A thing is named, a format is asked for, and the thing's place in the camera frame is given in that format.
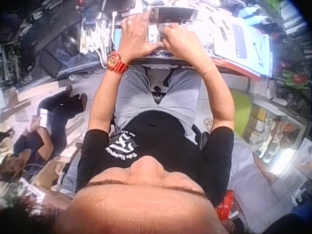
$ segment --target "black pants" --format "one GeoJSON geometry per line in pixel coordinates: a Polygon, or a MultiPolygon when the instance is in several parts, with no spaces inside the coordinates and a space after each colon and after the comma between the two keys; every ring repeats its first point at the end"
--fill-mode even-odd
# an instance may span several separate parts
{"type": "Polygon", "coordinates": [[[48,122],[52,131],[51,141],[54,146],[50,157],[52,159],[66,148],[65,127],[67,121],[83,112],[84,109],[79,95],[68,97],[66,91],[42,100],[37,109],[38,116],[40,115],[40,108],[48,110],[48,122]]]}

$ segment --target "hand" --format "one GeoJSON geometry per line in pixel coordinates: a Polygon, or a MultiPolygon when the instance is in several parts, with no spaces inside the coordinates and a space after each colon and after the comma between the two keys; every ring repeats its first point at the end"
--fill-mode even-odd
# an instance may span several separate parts
{"type": "Polygon", "coordinates": [[[163,33],[164,45],[177,58],[198,67],[208,57],[197,35],[187,28],[172,23],[163,29],[163,33]]]}
{"type": "Polygon", "coordinates": [[[118,50],[122,62],[129,64],[163,45],[162,42],[155,44],[148,42],[147,26],[150,13],[151,10],[147,10],[143,14],[131,15],[122,21],[122,36],[118,50]]]}
{"type": "Polygon", "coordinates": [[[40,127],[40,120],[41,120],[41,117],[33,116],[30,124],[27,126],[27,131],[33,132],[37,130],[40,127]]]}

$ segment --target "nose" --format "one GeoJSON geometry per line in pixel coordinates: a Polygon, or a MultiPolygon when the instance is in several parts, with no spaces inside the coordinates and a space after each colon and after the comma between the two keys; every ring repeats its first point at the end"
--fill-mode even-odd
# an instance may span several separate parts
{"type": "Polygon", "coordinates": [[[144,156],[130,167],[131,176],[137,183],[152,183],[163,178],[163,166],[152,156],[144,156]]]}

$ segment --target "bracelet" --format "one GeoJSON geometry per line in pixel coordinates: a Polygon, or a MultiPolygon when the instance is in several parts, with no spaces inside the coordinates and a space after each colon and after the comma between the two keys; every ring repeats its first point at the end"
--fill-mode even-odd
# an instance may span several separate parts
{"type": "Polygon", "coordinates": [[[212,64],[207,70],[203,71],[202,74],[205,74],[206,72],[210,71],[213,68],[214,64],[212,64]]]}

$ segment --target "sleeve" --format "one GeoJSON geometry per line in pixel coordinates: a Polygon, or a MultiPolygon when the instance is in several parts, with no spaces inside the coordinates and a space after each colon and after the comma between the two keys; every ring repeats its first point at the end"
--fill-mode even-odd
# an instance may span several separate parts
{"type": "Polygon", "coordinates": [[[24,149],[26,149],[26,137],[22,134],[19,136],[18,140],[15,142],[13,146],[13,152],[15,154],[19,154],[23,152],[24,149]]]}
{"type": "Polygon", "coordinates": [[[224,199],[230,178],[234,132],[228,127],[214,129],[202,150],[200,184],[214,207],[224,199]]]}
{"type": "Polygon", "coordinates": [[[89,130],[83,140],[81,158],[78,163],[76,192],[82,189],[92,178],[93,172],[108,144],[108,133],[99,130],[89,130]]]}

